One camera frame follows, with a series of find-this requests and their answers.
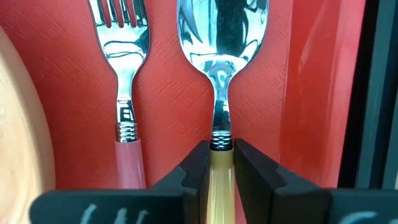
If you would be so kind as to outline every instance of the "spoon handle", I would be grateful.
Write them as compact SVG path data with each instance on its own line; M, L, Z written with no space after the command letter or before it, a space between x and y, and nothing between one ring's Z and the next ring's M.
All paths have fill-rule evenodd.
M207 224L235 224L234 150L210 150Z

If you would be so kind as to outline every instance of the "wooden plate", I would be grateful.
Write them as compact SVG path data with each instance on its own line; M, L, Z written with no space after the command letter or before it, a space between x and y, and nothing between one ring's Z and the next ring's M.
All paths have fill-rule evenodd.
M54 185L52 144L42 105L0 27L0 223L29 223L31 202Z

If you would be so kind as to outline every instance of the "spoon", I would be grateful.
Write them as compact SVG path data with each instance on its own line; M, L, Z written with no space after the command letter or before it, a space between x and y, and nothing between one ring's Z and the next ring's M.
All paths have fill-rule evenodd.
M188 61L213 84L207 223L235 223L228 87L258 53L269 0L178 0L177 29Z

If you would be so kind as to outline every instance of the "pink handle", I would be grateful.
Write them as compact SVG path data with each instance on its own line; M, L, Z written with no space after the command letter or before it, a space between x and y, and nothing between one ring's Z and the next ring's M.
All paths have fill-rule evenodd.
M121 189L145 189L144 164L141 141L116 142L119 187Z

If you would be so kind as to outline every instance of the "silver fork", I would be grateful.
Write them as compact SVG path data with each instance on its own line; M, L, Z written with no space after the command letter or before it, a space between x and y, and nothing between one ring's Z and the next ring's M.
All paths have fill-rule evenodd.
M142 149L132 106L132 81L149 52L150 35L144 0L132 0L135 17L129 13L127 0L89 0L99 47L118 78L116 100L116 159L121 188L145 188ZM118 18L116 4L121 8ZM107 27L104 10L109 11Z

